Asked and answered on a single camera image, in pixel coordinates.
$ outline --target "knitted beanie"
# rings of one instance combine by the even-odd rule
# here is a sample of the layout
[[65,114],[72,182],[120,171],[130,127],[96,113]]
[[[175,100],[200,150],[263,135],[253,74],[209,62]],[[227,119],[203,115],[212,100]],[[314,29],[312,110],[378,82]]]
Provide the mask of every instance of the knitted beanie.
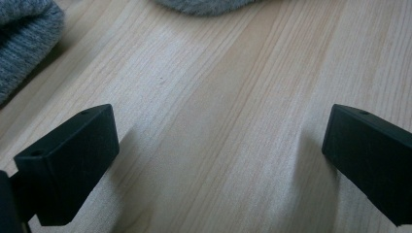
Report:
[[256,0],[155,0],[179,12],[196,16],[218,16]]
[[52,0],[0,0],[0,104],[57,43],[63,23]]

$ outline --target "black plastic bracket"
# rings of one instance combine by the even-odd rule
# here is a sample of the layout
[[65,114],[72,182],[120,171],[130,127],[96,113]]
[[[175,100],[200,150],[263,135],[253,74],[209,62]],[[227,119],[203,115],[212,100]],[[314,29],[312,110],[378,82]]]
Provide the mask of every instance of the black plastic bracket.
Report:
[[111,105],[78,113],[19,153],[18,172],[8,181],[0,173],[0,216],[13,219],[9,223],[34,215],[44,226],[69,223],[119,151]]
[[334,105],[326,158],[396,226],[412,223],[412,134],[366,111]]

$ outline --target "black plastic block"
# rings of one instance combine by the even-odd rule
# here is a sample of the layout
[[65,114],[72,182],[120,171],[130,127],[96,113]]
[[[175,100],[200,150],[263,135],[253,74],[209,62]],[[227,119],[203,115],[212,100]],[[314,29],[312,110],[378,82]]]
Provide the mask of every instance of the black plastic block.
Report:
[[15,157],[42,225],[70,222],[119,153],[110,105],[73,116]]
[[412,223],[412,134],[334,105],[322,151],[396,226]]

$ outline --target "wooden table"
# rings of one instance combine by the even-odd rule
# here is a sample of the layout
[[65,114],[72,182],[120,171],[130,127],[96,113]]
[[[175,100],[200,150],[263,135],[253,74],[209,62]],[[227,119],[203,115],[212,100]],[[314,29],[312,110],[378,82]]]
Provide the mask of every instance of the wooden table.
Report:
[[58,0],[61,42],[0,111],[0,169],[114,107],[120,154],[64,227],[33,232],[411,232],[321,153],[334,103],[412,130],[412,1],[266,0],[188,17]]

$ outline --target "screw hole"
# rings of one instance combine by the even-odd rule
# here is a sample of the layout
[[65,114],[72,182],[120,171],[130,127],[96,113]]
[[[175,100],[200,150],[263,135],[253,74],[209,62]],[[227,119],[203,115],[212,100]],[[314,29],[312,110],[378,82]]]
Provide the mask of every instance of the screw hole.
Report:
[[43,154],[45,151],[44,150],[34,150],[33,152],[31,152],[32,156],[39,156],[41,154]]

